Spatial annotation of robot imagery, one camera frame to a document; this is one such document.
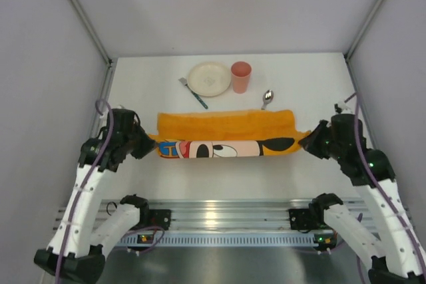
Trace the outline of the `orange cartoon print cloth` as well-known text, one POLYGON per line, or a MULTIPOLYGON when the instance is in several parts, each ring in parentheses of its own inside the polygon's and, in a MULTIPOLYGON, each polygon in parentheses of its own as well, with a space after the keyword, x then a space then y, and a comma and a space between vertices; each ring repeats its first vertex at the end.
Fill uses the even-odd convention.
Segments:
POLYGON ((283 156, 297 152, 309 131, 296 128, 291 110, 240 110, 186 114, 160 113, 157 133, 163 158, 283 156))

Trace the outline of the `spoon with teal handle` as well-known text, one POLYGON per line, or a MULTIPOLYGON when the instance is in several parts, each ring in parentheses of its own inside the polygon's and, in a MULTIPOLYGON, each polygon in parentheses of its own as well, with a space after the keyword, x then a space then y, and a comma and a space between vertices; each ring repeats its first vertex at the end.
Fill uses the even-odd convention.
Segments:
POLYGON ((273 99, 274 99, 274 91, 267 90, 262 97, 263 105, 261 109, 265 110, 267 108, 267 105, 269 105, 273 101, 273 99))

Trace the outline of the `fork with teal handle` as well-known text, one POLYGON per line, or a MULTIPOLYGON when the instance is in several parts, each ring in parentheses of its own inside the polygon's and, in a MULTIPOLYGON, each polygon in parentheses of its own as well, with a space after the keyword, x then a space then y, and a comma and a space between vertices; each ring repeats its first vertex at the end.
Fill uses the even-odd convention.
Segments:
POLYGON ((203 108, 208 110, 208 105, 201 99, 198 94, 196 94, 192 89, 190 89, 188 81, 184 77, 179 78, 178 80, 183 86, 185 86, 189 90, 189 92, 196 98, 196 100, 203 106, 203 108))

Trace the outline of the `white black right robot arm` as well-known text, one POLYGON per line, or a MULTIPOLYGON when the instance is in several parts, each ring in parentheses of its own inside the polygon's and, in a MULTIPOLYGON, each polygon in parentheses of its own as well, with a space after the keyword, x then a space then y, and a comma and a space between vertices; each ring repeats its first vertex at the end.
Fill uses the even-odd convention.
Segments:
POLYGON ((334 159, 365 203, 376 227, 372 234, 335 194, 309 204, 315 221, 336 231, 367 268, 370 283, 424 283, 425 249, 401 203, 393 168, 381 150, 366 146, 354 114, 321 120, 300 146, 319 159, 334 159))

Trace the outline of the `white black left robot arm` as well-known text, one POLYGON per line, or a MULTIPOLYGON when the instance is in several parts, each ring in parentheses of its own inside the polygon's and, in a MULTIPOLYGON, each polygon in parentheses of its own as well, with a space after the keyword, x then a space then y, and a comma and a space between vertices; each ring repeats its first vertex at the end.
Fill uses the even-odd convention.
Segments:
POLYGON ((128 231, 145 228, 149 223, 148 200, 126 195, 114 213, 95 227, 105 192, 127 156, 139 160, 155 146, 156 142, 140 125, 136 112, 110 109, 106 125, 98 136, 88 139, 81 147, 66 210, 47 247, 36 251, 35 265, 57 281, 96 283, 114 246, 128 231))

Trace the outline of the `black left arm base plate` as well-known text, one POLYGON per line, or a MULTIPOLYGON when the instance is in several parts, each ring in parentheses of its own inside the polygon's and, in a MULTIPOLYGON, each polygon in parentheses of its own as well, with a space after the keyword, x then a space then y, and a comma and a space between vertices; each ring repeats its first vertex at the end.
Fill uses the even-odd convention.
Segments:
POLYGON ((169 230, 171 224, 171 210, 150 209, 148 214, 147 226, 161 227, 165 231, 169 230))

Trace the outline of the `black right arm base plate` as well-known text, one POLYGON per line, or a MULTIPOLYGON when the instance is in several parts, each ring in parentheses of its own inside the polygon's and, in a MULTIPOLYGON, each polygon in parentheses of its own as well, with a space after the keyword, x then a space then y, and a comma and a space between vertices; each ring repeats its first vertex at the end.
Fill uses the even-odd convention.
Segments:
POLYGON ((317 229, 317 222, 309 209, 293 208, 289 209, 288 213, 291 230, 295 230, 300 233, 309 233, 310 231, 317 229))

